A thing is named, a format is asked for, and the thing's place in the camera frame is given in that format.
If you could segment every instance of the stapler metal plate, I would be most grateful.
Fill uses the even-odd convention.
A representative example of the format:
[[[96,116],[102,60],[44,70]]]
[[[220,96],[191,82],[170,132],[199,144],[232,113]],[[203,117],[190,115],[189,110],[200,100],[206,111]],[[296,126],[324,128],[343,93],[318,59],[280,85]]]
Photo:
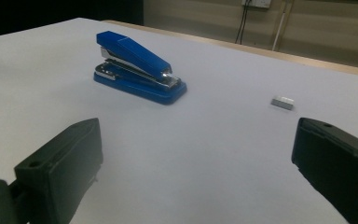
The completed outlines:
[[[107,31],[97,34],[97,43],[105,62],[95,68],[95,81],[164,105],[186,92],[169,63],[129,37]]]

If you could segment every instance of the wire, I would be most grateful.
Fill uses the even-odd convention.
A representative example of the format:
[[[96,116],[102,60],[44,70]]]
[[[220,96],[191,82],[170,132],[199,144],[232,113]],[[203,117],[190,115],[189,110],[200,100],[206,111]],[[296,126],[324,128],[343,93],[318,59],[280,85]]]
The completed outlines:
[[[240,37],[240,34],[241,34],[240,44],[242,44],[243,30],[245,28],[246,17],[248,15],[248,8],[249,8],[250,2],[251,2],[251,0],[246,0],[245,5],[243,6],[241,25],[240,25],[240,28],[238,29],[237,38],[235,39],[236,44],[238,42],[238,38]]]
[[[283,20],[285,19],[285,16],[286,16],[286,8],[287,8],[288,4],[289,4],[288,0],[286,0],[284,3],[284,8],[283,8],[282,16],[281,16],[281,21],[279,23],[278,31],[277,31],[277,34],[275,35],[274,45],[272,45],[272,51],[275,51],[275,48],[277,47],[278,38],[281,33],[281,28],[282,28]]]
[[[242,12],[242,18],[241,18],[241,25],[240,28],[238,29],[238,33],[237,33],[237,38],[235,39],[235,43],[237,44],[238,42],[238,37],[240,37],[240,33],[241,33],[241,28],[242,28],[242,24],[243,24],[243,19],[245,18],[245,11],[246,11],[246,3],[245,6],[243,6],[243,12]]]
[[[245,3],[245,18],[243,19],[243,26],[242,26],[240,44],[242,44],[243,31],[245,30],[246,16],[248,15],[248,9],[249,9],[249,4],[250,3],[251,3],[251,0],[247,0],[246,3]]]

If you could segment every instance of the wall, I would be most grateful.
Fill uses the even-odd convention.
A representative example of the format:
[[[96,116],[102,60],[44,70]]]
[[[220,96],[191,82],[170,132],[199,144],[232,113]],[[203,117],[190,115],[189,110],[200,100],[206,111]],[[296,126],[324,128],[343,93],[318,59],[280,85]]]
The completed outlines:
[[[74,18],[144,24],[143,0],[0,0],[0,35]]]
[[[272,49],[285,2],[248,11],[242,43]],[[235,42],[241,0],[146,0],[145,26]],[[358,66],[358,3],[294,0],[276,50]]]

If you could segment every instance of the small metal object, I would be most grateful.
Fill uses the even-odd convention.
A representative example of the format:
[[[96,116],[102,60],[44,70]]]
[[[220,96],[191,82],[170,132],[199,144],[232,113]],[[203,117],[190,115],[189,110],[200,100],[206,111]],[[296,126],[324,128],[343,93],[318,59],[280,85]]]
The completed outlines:
[[[95,68],[95,81],[165,105],[186,92],[169,63],[132,39],[107,31],[97,34],[97,43],[106,60]]]
[[[287,110],[292,110],[293,109],[293,105],[294,105],[294,100],[286,98],[286,97],[281,97],[281,96],[277,96],[274,99],[272,99],[271,104],[272,105],[276,105],[280,108],[283,109],[287,109]]]
[[[71,125],[0,180],[0,223],[69,224],[102,163],[98,119]]]

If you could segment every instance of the stapler base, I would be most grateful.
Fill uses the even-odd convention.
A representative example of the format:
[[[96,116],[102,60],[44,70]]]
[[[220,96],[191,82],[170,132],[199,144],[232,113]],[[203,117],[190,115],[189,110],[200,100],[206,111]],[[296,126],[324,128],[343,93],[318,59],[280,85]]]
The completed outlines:
[[[170,105],[175,102],[179,97],[181,97],[187,90],[185,82],[181,82],[179,86],[175,87],[171,91],[159,91],[156,89],[149,88],[147,86],[129,82],[125,79],[116,79],[112,80],[106,77],[99,76],[98,74],[94,73],[94,80],[102,83],[106,86],[126,91],[128,93],[141,96],[145,99],[163,104],[163,105]]]

